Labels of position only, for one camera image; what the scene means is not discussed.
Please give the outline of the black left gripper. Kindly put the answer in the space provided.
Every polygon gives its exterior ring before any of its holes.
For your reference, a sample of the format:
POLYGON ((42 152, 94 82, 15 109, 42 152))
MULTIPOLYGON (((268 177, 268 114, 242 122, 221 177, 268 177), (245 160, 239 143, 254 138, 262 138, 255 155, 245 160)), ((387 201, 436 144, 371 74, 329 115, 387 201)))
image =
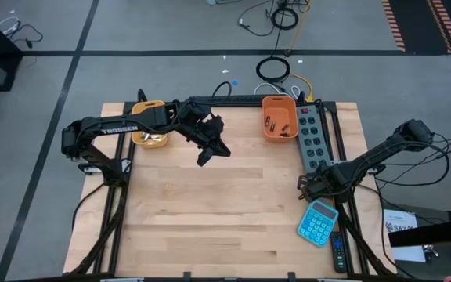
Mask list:
POLYGON ((198 121, 191 127, 188 140, 202 149, 197 164, 203 167, 212 157, 230 157, 231 151, 221 139, 224 122, 219 115, 211 115, 206 121, 198 121))

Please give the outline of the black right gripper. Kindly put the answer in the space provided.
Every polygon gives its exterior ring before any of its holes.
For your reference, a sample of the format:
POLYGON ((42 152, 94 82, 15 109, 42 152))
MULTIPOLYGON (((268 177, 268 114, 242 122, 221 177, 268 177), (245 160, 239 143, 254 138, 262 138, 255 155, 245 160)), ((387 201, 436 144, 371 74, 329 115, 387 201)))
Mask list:
POLYGON ((298 189, 301 190, 299 200, 311 202, 317 198, 331 198, 345 192, 345 178, 337 166, 321 168, 311 177, 300 175, 298 189))

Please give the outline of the light blue calculator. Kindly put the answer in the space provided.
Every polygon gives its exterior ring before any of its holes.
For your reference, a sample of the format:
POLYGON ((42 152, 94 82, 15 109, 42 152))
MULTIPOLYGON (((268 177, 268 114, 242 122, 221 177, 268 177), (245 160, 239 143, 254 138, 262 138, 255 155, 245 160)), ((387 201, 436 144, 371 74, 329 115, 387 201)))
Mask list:
POLYGON ((322 248, 327 244, 338 216, 335 208, 323 201, 314 200, 302 216, 297 233, 309 243, 322 248))

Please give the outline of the grey battery charger tray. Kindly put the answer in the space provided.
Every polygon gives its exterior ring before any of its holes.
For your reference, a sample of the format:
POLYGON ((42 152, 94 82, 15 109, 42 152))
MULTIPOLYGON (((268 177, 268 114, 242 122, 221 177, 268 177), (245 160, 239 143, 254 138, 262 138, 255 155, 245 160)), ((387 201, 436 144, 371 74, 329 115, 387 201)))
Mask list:
POLYGON ((314 174, 320 165, 330 163, 330 155, 316 106, 298 106, 298 147, 305 174, 314 174))

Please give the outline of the black remote control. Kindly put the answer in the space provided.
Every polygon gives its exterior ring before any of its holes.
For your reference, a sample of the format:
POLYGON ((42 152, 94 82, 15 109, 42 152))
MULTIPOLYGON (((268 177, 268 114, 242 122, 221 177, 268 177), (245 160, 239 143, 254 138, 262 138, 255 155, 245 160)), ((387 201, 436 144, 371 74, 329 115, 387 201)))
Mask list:
POLYGON ((334 260, 334 270, 336 273, 347 273, 345 259, 344 241, 340 232, 330 234, 330 243, 334 260))

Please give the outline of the orange plastic bin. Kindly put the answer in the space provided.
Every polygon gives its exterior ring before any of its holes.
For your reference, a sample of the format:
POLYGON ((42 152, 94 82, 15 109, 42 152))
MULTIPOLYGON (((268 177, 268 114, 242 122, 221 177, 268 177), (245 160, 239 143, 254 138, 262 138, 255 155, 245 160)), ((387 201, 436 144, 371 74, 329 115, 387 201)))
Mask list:
POLYGON ((298 116, 295 100, 289 96, 266 96, 262 100, 263 134, 271 143, 288 143, 298 135, 298 116), (265 118, 270 116, 270 122, 265 127, 265 118), (270 131, 272 123, 276 123, 274 131, 270 131), (289 137, 280 136, 280 133, 288 133, 289 137))

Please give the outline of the yellow bowl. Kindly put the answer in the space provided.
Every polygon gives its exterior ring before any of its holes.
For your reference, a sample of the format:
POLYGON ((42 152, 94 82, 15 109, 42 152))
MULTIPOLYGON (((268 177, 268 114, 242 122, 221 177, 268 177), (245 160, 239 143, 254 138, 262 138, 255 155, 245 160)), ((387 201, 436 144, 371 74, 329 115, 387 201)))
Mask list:
MULTIPOLYGON (((165 102, 161 100, 153 100, 153 101, 147 101, 147 102, 139 102, 132 108, 133 114, 140 114, 148 109, 159 107, 165 105, 165 102)), ((141 146, 144 149, 155 149, 158 147, 163 147, 168 142, 168 136, 167 135, 160 135, 160 134, 150 134, 151 136, 162 136, 163 139, 161 141, 153 141, 150 138, 148 140, 143 140, 143 133, 144 132, 133 132, 132 133, 132 142, 141 146)))

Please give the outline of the black side desk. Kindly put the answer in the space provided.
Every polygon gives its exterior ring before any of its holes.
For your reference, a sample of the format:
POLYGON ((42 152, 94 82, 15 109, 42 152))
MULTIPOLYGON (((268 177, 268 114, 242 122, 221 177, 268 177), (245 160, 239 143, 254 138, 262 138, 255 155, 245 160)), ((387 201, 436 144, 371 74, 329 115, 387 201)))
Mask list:
POLYGON ((393 264, 401 277, 442 280, 451 276, 451 211, 384 205, 393 264), (427 261, 422 246, 432 244, 439 257, 427 261))

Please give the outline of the metal keys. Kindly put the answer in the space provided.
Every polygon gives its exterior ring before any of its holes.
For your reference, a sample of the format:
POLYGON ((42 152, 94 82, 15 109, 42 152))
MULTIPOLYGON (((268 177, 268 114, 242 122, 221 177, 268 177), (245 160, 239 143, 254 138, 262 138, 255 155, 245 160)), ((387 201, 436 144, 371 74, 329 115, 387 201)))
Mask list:
POLYGON ((435 248, 432 244, 423 245, 422 250, 423 250, 424 256, 427 261, 430 261, 433 258, 439 257, 439 253, 435 250, 435 248))

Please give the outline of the black orange-striped floor mat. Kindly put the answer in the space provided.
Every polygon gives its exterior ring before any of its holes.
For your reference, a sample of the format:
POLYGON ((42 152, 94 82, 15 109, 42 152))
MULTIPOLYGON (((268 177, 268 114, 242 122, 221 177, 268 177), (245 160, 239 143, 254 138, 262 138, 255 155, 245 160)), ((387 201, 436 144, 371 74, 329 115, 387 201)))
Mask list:
POLYGON ((381 4, 400 51, 451 54, 451 0, 381 0, 381 4))

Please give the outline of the black aluminium table frame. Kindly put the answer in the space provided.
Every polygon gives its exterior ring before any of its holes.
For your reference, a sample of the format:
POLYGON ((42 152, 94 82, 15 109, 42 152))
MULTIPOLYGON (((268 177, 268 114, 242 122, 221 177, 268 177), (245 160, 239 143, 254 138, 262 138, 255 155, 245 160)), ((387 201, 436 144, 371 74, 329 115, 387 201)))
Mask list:
POLYGON ((198 166, 198 149, 176 133, 158 149, 102 136, 109 157, 130 157, 132 174, 121 228, 96 270, 118 277, 336 277, 330 247, 297 235, 307 208, 296 188, 302 172, 296 142, 263 136, 259 98, 215 109, 230 157, 198 166))

